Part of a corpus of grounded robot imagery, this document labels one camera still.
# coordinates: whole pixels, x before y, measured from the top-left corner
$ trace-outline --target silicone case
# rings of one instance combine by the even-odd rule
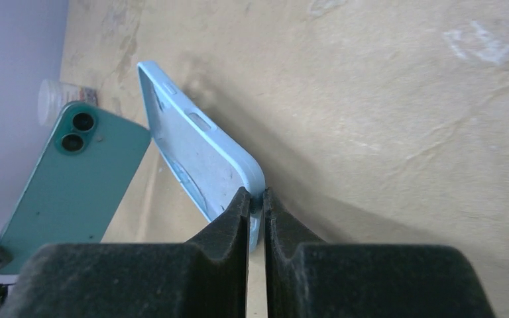
[[[249,246],[258,241],[264,174],[256,160],[172,82],[153,61],[137,64],[149,130],[174,176],[204,217],[224,212],[240,187],[255,198]]]

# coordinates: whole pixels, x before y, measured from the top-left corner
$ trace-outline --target wall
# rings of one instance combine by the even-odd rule
[[[36,102],[59,79],[67,12],[68,0],[0,0],[0,230],[49,133]]]

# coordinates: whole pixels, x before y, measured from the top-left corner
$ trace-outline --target smartphone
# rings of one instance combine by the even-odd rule
[[[72,102],[62,111],[0,234],[18,274],[44,244],[100,242],[151,140],[144,127]]]

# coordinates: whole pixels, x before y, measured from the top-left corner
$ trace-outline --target black clamp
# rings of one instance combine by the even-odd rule
[[[249,215],[227,210],[180,244],[53,244],[23,268],[0,317],[245,317]],[[268,316],[494,317],[475,271],[448,246],[327,244],[269,188]]]

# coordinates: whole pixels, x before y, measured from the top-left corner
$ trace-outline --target camera lens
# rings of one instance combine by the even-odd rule
[[[68,152],[79,151],[83,148],[84,141],[78,134],[68,134],[62,138],[62,147]]]
[[[73,117],[73,126],[78,131],[89,131],[93,128],[95,121],[90,114],[78,113]]]

